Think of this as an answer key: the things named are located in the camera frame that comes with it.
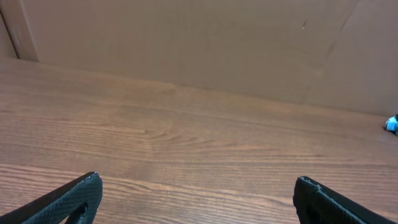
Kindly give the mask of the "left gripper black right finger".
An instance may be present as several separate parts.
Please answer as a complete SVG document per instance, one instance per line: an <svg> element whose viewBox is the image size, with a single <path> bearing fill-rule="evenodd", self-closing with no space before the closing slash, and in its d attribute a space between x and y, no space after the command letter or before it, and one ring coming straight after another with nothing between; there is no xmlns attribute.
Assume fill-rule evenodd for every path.
<svg viewBox="0 0 398 224"><path fill-rule="evenodd" d="M395 224L307 176L296 180L293 204L301 224Z"/></svg>

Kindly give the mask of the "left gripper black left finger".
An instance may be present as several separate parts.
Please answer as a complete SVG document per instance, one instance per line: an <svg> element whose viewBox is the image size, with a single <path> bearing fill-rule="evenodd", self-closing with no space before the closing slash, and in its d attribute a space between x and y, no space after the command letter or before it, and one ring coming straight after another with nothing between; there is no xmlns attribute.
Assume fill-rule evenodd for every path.
<svg viewBox="0 0 398 224"><path fill-rule="evenodd" d="M1 223L92 224L103 196L103 182L89 172L40 198L1 216Z"/></svg>

